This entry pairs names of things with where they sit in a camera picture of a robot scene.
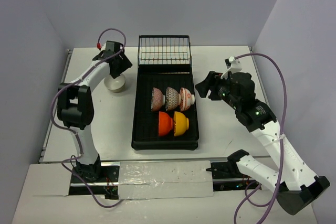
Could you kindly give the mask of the white ceramic bowl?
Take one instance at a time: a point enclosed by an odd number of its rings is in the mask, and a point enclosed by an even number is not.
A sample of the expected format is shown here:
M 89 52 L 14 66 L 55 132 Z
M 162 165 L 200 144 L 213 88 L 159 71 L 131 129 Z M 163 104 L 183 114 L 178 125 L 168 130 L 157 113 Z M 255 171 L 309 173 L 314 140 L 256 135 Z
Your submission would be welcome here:
M 111 92 L 119 93 L 125 88 L 126 78 L 124 74 L 120 74 L 116 78 L 112 78 L 110 75 L 105 77 L 104 86 Z

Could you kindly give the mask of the orange white patterned bowl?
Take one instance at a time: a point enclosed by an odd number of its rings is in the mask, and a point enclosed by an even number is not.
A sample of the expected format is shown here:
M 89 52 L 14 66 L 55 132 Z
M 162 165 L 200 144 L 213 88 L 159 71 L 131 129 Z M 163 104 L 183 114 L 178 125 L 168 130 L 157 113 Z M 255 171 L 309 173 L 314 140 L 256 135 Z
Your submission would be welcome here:
M 195 103 L 195 95 L 187 88 L 180 89 L 180 111 L 188 110 Z

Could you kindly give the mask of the brown geometric patterned bowl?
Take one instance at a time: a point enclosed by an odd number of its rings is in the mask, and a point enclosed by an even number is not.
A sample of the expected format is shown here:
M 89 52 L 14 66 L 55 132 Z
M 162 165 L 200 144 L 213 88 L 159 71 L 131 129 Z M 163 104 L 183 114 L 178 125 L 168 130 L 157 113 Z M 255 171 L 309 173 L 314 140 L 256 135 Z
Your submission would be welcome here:
M 180 94 L 173 88 L 167 87 L 165 94 L 165 109 L 167 111 L 176 109 L 181 102 Z

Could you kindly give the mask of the yellow plastic bowl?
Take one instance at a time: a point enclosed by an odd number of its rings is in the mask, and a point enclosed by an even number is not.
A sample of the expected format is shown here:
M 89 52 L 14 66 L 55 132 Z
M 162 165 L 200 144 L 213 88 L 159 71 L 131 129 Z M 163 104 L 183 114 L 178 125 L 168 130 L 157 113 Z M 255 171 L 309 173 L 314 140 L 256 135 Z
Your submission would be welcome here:
M 174 112 L 174 136 L 181 136 L 189 129 L 189 119 L 181 112 Z

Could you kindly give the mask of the dark floral patterned bowl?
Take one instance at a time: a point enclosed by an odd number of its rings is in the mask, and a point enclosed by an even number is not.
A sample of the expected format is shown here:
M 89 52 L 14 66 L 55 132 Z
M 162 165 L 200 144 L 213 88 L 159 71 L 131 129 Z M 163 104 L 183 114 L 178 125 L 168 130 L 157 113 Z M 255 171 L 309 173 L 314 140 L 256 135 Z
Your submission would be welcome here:
M 165 95 L 160 89 L 153 88 L 151 95 L 151 111 L 159 111 L 163 105 L 165 105 Z

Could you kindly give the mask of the orange plastic bowl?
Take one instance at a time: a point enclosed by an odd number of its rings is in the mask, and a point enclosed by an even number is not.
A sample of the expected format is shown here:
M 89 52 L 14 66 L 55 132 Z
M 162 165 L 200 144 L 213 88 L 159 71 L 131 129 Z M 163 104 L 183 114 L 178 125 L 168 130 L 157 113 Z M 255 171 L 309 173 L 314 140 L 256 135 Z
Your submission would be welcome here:
M 166 136 L 173 130 L 173 119 L 166 112 L 159 112 L 158 136 Z

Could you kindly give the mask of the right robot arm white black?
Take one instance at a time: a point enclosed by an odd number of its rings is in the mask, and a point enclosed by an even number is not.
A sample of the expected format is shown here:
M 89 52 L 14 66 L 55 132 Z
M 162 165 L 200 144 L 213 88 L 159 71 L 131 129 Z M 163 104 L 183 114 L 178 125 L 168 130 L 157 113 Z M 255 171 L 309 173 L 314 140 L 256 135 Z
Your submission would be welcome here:
M 329 186 L 325 176 L 318 176 L 295 151 L 270 107 L 256 98 L 255 83 L 249 73 L 220 73 L 210 71 L 196 84 L 201 98 L 222 100 L 234 109 L 238 121 L 266 149 L 269 156 L 282 169 L 282 173 L 255 160 L 247 151 L 238 150 L 227 158 L 225 173 L 233 177 L 242 174 L 251 177 L 271 191 L 280 181 L 276 200 L 282 209 L 295 215 L 317 199 Z

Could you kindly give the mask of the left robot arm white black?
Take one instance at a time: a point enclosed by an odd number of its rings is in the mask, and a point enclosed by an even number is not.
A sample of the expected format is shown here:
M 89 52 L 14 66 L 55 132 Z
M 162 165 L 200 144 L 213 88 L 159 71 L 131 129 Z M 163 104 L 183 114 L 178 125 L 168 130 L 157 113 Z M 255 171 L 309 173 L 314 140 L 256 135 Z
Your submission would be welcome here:
M 87 182 L 99 180 L 103 170 L 91 133 L 92 92 L 104 78 L 115 79 L 132 67 L 122 43 L 107 41 L 99 50 L 85 72 L 70 83 L 61 83 L 57 92 L 57 118 L 63 123 L 57 127 L 71 133 L 77 151 L 74 172 Z

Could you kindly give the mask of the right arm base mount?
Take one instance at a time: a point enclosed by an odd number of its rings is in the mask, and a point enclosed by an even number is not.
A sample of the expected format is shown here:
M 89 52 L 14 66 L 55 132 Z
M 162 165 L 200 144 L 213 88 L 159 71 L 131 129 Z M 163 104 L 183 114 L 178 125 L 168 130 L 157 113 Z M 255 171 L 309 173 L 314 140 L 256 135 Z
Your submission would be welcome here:
M 247 175 L 234 171 L 229 162 L 212 162 L 206 169 L 210 172 L 213 179 L 214 191 L 232 191 L 255 189 L 259 183 Z

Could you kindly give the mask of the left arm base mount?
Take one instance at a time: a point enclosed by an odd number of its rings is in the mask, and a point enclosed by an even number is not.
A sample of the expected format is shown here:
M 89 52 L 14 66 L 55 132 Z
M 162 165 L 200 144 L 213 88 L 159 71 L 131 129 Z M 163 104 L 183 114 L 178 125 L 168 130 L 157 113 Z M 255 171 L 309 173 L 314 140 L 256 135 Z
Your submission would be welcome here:
M 119 170 L 118 165 L 86 166 L 76 162 L 72 168 L 76 174 L 71 175 L 68 193 L 70 196 L 82 196 L 92 192 L 105 199 L 118 200 Z

